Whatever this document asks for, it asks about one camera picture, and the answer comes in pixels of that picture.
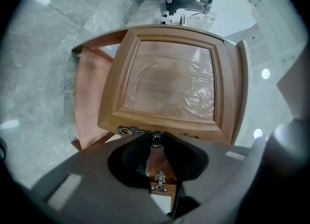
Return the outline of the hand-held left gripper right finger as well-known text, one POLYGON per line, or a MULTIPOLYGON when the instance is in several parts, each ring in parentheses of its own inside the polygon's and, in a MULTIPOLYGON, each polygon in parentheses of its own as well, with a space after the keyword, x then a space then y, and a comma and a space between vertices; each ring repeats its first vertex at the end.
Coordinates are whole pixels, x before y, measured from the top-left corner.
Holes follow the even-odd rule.
POLYGON ((163 152, 176 175, 172 218, 181 217, 211 199, 240 169, 248 147, 207 142, 189 136, 162 136, 163 152))

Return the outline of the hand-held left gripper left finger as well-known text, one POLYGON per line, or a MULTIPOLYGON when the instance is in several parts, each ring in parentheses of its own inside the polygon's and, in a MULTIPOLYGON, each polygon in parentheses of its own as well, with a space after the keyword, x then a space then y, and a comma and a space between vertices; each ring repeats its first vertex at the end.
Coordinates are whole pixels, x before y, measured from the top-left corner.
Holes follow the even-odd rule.
POLYGON ((31 188, 36 204, 55 222, 169 222, 148 189, 133 188, 108 168, 112 151, 139 135, 86 148, 31 188))

